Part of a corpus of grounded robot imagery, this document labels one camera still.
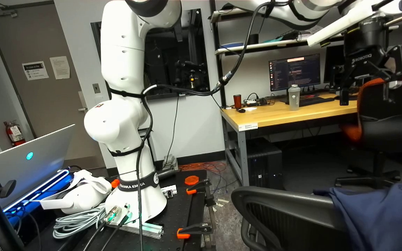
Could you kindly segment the dark blue cloth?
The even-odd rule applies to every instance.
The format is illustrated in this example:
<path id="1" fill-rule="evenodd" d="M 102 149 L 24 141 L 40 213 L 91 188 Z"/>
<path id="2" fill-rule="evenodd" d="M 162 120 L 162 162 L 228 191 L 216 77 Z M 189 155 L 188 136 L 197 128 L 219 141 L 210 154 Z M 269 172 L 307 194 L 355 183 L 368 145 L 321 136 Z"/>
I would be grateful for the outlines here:
<path id="1" fill-rule="evenodd" d="M 313 194 L 331 198 L 353 251 L 402 251 L 402 184 L 370 192 L 315 189 Z"/>

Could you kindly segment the orange black clamp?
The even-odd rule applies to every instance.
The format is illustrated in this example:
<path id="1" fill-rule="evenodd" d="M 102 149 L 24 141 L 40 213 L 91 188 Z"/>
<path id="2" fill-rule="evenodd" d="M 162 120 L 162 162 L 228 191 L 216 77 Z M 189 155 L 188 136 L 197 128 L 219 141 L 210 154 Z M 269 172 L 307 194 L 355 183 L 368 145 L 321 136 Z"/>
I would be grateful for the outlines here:
<path id="1" fill-rule="evenodd" d="M 199 181 L 195 185 L 187 188 L 186 193 L 188 195 L 193 195 L 193 194 L 198 193 L 201 189 L 204 189 L 204 188 L 209 189 L 210 186 L 211 186 L 211 181 L 208 178 L 206 178 L 206 179 L 204 179 L 202 181 Z"/>
<path id="2" fill-rule="evenodd" d="M 207 235 L 213 233 L 210 223 L 197 223 L 177 230 L 178 239 L 189 239 L 191 235 Z"/>

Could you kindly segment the orange black office chair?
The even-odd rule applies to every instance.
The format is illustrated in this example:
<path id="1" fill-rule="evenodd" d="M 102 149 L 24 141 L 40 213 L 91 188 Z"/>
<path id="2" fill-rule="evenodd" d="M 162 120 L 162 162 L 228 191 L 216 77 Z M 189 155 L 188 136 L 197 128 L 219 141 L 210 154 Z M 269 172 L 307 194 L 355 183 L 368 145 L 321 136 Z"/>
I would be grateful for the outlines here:
<path id="1" fill-rule="evenodd" d="M 398 170 L 384 172 L 387 153 L 402 152 L 402 86 L 389 91 L 384 100 L 381 78 L 368 81 L 359 89 L 357 122 L 342 124 L 340 129 L 351 145 L 373 152 L 373 170 L 349 165 L 352 177 L 338 177 L 335 186 L 363 185 L 373 189 L 390 187 L 401 180 Z"/>

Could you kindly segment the wooden workbench with shelves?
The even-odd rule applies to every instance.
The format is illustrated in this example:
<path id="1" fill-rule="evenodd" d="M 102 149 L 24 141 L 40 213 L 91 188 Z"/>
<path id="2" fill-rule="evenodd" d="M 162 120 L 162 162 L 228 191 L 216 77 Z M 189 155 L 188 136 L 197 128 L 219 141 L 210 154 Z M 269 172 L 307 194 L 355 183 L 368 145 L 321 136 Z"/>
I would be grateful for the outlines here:
<path id="1" fill-rule="evenodd" d="M 360 0 L 286 0 L 281 2 L 278 0 L 229 0 L 229 3 L 235 9 L 252 12 L 252 19 L 255 19 L 255 17 L 261 13 L 260 10 L 262 8 L 265 8 L 265 11 L 263 12 L 265 18 L 272 18 L 281 21 L 292 29 L 306 30 L 315 26 L 331 8 L 337 6 L 341 10 L 340 14 L 342 17 L 359 1 Z M 379 16 L 386 16 L 389 18 L 389 21 L 385 24 L 385 27 L 388 29 L 393 24 L 401 22 L 402 0 L 391 2 L 389 5 L 381 8 L 378 14 L 369 18 Z M 331 38 L 321 41 L 319 44 L 323 45 Z M 390 59 L 385 66 L 393 70 L 393 60 Z M 371 63 L 367 64 L 365 61 L 363 67 L 365 73 L 354 72 L 355 80 L 362 77 L 380 78 L 377 75 L 378 70 L 375 73 L 373 72 L 375 67 L 375 65 Z M 388 100 L 390 97 L 389 91 L 391 90 L 383 90 L 384 100 Z M 329 116 L 345 115 L 355 111 L 355 109 L 349 109 L 347 106 L 341 106 L 341 108 L 338 108 L 334 105 L 333 108 L 320 109 L 317 112 L 314 112 L 311 108 L 308 108 L 306 112 L 298 112 L 277 105 L 275 108 L 258 108 L 251 113 L 239 113 L 237 115 L 233 115 L 231 110 L 223 109 L 221 114 L 223 119 L 226 119 L 229 124 L 234 126 L 240 137 L 248 130 L 273 127 L 280 124 L 296 123 L 306 120 L 323 119 Z"/>

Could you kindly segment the grey door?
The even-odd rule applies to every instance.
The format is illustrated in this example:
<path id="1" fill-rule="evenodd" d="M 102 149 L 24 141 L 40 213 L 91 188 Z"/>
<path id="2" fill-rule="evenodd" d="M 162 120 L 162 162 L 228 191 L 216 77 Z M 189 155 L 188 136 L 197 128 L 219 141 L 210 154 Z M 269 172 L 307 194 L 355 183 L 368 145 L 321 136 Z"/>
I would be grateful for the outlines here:
<path id="1" fill-rule="evenodd" d="M 0 10 L 0 56 L 34 138 L 74 124 L 65 164 L 105 167 L 99 144 L 83 125 L 82 91 L 54 3 Z M 67 56 L 70 78 L 55 79 L 51 57 Z M 45 62 L 49 78 L 28 81 L 21 64 Z"/>

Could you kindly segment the silver laptop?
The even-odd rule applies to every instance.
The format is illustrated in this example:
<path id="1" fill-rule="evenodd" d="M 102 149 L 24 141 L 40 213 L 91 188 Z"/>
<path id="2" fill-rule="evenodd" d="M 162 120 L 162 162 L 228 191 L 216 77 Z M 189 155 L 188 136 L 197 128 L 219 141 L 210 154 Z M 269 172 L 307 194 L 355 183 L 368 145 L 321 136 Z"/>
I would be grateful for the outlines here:
<path id="1" fill-rule="evenodd" d="M 75 125 L 69 125 L 40 138 L 0 152 L 0 184 L 16 181 L 15 188 L 0 199 L 3 213 L 14 227 L 39 200 L 60 189 L 70 180 L 64 166 Z"/>

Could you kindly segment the grey shaker bottle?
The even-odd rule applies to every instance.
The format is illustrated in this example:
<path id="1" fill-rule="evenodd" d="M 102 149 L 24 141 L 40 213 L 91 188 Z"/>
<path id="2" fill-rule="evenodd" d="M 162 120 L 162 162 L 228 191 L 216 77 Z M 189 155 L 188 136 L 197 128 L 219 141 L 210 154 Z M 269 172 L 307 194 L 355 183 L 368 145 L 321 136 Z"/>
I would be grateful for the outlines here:
<path id="1" fill-rule="evenodd" d="M 297 84 L 292 84 L 292 86 L 288 89 L 288 102 L 289 109 L 291 111 L 295 111 L 299 109 L 299 100 L 300 100 L 300 87 Z"/>

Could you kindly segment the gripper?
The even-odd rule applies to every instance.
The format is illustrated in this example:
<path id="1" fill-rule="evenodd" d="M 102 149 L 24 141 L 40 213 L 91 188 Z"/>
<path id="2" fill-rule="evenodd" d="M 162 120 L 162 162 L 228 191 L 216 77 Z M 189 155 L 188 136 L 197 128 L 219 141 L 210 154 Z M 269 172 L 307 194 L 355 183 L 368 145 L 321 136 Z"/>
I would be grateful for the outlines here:
<path id="1" fill-rule="evenodd" d="M 402 45 L 387 50 L 389 29 L 386 16 L 363 20 L 347 28 L 344 33 L 345 64 L 333 66 L 330 71 L 330 89 L 339 92 L 340 106 L 349 105 L 349 88 L 354 83 L 354 72 L 365 73 L 364 62 L 376 67 L 378 77 L 384 80 L 383 90 L 402 86 Z M 386 67 L 392 59 L 394 69 Z"/>

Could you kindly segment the paper notice with dark header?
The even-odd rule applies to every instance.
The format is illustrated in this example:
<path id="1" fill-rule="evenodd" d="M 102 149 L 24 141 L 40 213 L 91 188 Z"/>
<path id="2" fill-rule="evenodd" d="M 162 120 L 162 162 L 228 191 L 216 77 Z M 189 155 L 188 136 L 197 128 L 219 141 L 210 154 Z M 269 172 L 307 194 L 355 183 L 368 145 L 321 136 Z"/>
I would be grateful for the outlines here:
<path id="1" fill-rule="evenodd" d="M 45 62 L 43 61 L 26 62 L 21 65 L 28 81 L 49 78 Z"/>

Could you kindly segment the dark monitor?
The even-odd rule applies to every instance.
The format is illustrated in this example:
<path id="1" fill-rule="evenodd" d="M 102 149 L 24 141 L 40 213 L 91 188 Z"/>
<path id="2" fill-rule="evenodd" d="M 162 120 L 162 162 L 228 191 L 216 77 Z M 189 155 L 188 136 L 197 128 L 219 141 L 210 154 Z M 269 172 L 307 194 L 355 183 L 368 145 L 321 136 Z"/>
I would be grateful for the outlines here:
<path id="1" fill-rule="evenodd" d="M 323 82 L 329 83 L 332 68 L 343 64 L 345 64 L 344 45 L 327 46 Z"/>

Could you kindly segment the black mesh chair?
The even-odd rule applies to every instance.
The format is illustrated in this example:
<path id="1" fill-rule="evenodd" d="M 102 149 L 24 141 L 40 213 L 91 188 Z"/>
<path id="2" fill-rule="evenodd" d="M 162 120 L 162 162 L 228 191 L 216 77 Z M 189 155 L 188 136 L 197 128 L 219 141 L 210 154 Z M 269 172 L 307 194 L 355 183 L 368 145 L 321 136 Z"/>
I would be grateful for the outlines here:
<path id="1" fill-rule="evenodd" d="M 332 199 L 261 187 L 230 195 L 241 214 L 241 239 L 250 251 L 352 251 Z"/>

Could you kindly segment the black keyboard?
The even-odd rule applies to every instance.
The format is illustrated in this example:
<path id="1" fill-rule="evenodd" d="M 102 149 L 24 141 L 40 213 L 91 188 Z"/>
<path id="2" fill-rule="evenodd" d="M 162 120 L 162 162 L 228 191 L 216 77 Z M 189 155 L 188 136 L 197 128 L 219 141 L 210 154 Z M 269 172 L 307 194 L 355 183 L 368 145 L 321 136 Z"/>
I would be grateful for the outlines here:
<path id="1" fill-rule="evenodd" d="M 299 107 L 304 107 L 304 106 L 310 106 L 310 105 L 315 105 L 315 104 L 321 104 L 325 102 L 332 102 L 334 101 L 334 98 L 322 98 L 319 96 L 313 96 L 310 98 L 301 98 L 299 100 Z M 280 100 L 280 102 L 289 105 L 288 99 L 286 100 Z"/>

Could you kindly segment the red fire extinguisher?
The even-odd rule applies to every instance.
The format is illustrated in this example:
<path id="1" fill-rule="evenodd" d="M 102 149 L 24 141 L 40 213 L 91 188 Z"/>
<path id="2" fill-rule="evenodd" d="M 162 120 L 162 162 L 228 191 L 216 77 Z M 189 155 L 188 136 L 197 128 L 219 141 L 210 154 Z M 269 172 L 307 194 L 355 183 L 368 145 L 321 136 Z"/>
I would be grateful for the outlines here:
<path id="1" fill-rule="evenodd" d="M 4 121 L 3 123 L 5 125 L 6 135 L 13 147 L 26 143 L 26 139 L 21 131 L 21 127 L 16 120 Z"/>

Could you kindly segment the white paper notice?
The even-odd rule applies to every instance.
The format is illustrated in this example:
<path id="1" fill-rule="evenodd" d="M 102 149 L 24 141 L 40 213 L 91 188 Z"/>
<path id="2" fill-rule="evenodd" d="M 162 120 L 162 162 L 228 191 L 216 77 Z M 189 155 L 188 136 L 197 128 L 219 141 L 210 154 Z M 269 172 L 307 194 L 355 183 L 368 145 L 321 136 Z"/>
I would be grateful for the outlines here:
<path id="1" fill-rule="evenodd" d="M 51 57 L 50 62 L 55 79 L 70 78 L 70 65 L 67 56 Z"/>

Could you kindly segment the dark window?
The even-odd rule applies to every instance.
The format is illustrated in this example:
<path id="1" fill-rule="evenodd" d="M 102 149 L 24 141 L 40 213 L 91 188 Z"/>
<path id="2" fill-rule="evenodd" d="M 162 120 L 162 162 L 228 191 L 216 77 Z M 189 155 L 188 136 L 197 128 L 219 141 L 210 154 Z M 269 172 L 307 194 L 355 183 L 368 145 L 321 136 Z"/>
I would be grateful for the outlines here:
<path id="1" fill-rule="evenodd" d="M 144 87 L 154 84 L 195 92 L 210 90 L 201 9 L 184 10 L 180 25 L 147 33 Z"/>

